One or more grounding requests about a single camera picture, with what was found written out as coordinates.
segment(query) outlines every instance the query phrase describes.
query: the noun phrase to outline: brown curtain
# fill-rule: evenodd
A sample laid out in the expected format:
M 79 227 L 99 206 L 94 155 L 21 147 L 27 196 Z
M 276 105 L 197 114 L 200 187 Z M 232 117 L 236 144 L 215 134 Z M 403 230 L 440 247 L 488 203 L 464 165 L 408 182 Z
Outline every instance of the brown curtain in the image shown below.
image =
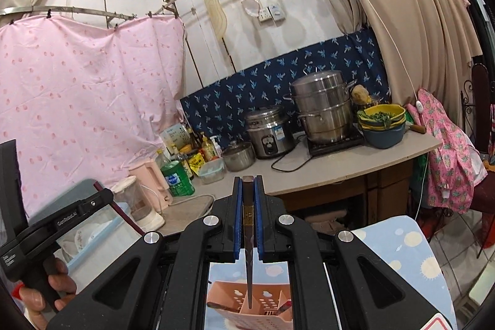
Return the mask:
M 459 124 L 460 84 L 469 77 L 472 57 L 482 53 L 462 0 L 361 3 L 380 45 L 393 101 L 412 101 L 414 92 L 425 88 L 435 94 L 449 117 Z

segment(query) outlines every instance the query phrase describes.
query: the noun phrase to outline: red and white sticker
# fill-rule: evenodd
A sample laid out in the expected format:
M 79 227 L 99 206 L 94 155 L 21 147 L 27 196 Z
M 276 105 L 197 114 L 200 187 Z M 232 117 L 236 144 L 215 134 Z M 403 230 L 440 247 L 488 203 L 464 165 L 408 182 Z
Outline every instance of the red and white sticker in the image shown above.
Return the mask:
M 432 317 L 427 324 L 425 324 L 421 330 L 452 330 L 447 320 L 441 313 L 437 313 Z

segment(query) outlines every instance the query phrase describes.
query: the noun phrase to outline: black stove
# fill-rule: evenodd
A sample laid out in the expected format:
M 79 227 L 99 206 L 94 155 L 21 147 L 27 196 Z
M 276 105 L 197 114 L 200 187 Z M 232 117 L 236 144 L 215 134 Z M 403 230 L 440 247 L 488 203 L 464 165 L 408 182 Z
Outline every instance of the black stove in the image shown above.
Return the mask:
M 311 157 L 321 157 L 327 154 L 335 153 L 336 151 L 347 150 L 361 144 L 364 144 L 364 137 L 353 126 L 349 132 L 349 135 L 345 139 L 334 143 L 318 144 L 313 143 L 308 139 L 308 150 Z

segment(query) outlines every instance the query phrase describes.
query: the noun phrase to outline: navy blue fabric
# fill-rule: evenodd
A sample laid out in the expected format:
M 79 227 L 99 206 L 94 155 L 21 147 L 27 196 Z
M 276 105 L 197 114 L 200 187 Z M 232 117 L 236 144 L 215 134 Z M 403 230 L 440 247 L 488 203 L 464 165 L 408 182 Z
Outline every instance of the navy blue fabric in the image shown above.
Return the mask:
M 226 147 L 231 140 L 248 140 L 244 115 L 255 108 L 283 105 L 291 117 L 291 130 L 301 130 L 293 101 L 282 96 L 306 72 L 340 70 L 349 82 L 356 79 L 370 94 L 390 97 L 387 74 L 372 29 L 333 38 L 261 62 L 181 99 L 195 131 L 218 135 Z

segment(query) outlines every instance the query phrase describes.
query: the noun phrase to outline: green detergent bottle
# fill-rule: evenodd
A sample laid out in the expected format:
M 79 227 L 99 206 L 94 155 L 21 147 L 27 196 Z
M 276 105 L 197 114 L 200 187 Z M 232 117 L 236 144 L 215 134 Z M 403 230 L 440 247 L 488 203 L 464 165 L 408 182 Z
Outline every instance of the green detergent bottle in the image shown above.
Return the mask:
M 180 161 L 175 160 L 164 165 L 161 172 L 173 196 L 191 196 L 195 192 L 194 186 Z

